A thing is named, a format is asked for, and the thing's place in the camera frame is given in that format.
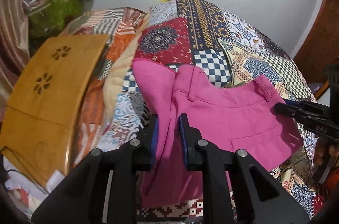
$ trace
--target checkered pattern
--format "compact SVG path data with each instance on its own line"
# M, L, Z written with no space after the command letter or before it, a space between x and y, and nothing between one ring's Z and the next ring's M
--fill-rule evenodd
M141 209L141 217L146 217L148 216L149 212L148 209L142 208Z
M173 71L175 71L175 72L178 72L178 68L179 68L179 66L180 65L168 65L168 67L170 68L170 69L172 69Z
M213 49L194 51L194 59L195 65L204 70L214 86L220 88L232 80L231 69L222 51Z
M261 58L278 73L284 80L286 89L291 91L296 98L309 98L312 95L311 90L305 86L297 72L297 67L291 60L266 55L261 55Z
M297 122L296 124L297 124L298 131L301 135L301 138L303 139L303 142L304 142L306 155L308 157L308 163L310 165L310 168L313 168L313 158L314 158L317 138L315 137L315 134L305 130L302 124L299 124Z
M137 82L135 81L135 78L133 75L133 70L131 68L127 71L124 77L124 83L122 85L122 90L140 92Z

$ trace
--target flower cutout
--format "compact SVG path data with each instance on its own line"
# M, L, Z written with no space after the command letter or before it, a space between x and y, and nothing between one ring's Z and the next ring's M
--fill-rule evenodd
M66 57L67 56L67 52L69 52L71 50L70 47L64 45L62 48L58 48L56 50L56 53L54 53L52 55L52 58L55 59L56 61L60 59L61 57Z
M38 91L38 94L42 93L42 89L47 89L50 86L50 83L48 83L53 78L53 75L48 75L48 73L44 73L42 77L39 77L36 79L36 82L38 83L33 91Z

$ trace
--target red patterned fabric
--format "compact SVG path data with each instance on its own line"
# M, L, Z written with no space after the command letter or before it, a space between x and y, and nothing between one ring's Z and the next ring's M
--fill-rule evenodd
M135 58L162 64L192 64L187 20L175 18L144 30Z
M313 207L313 216L315 216L319 210L324 205L323 200L320 198L320 196L317 194L313 200L312 207Z

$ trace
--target metal screw head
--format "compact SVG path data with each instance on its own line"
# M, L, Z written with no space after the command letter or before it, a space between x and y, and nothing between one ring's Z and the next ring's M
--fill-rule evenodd
M139 139L132 139L129 141L129 143L132 145L132 146L139 146L140 145L140 140Z
M199 145L199 146L202 146L202 147L205 147L205 146L208 145L208 142L207 142L205 139L200 139L200 140L198 141L198 145Z
M240 157L246 157L248 152L245 151L244 149L240 149L237 151L237 154L240 156Z
M101 153L101 149L99 149L99 148L95 148L95 149L91 150L91 152L90 152L90 154L92 156L98 156L100 153Z

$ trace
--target waistband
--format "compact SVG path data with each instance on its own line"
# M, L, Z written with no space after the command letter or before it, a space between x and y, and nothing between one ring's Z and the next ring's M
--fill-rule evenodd
M250 106L263 101L269 102L276 95L279 96L274 86L264 75L239 87L216 88L209 82L201 68L189 64L179 67L173 88L173 92L175 91L186 93L191 102L198 99L228 108Z

